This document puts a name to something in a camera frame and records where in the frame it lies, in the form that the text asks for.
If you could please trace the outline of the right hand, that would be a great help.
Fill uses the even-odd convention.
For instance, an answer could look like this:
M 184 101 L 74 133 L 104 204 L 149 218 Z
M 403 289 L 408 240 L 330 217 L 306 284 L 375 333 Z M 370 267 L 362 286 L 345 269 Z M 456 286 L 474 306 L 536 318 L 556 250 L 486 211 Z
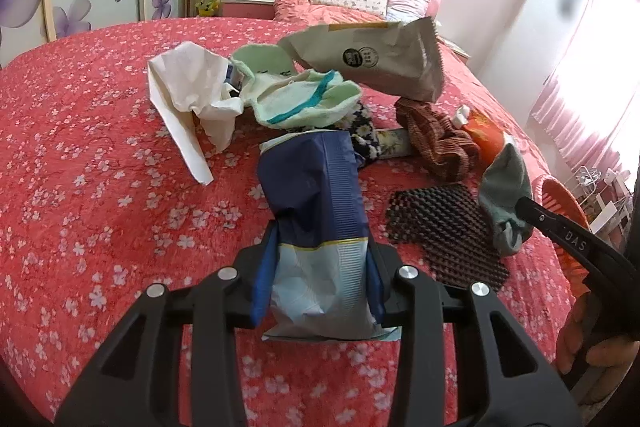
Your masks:
M 576 369 L 575 363 L 582 355 L 590 367 L 603 369 L 605 376 L 622 378 L 638 355 L 639 343 L 628 335 L 599 331 L 596 323 L 588 329 L 588 320 L 596 317 L 597 304 L 596 297 L 585 293 L 567 315 L 555 352 L 555 367 L 563 375 Z

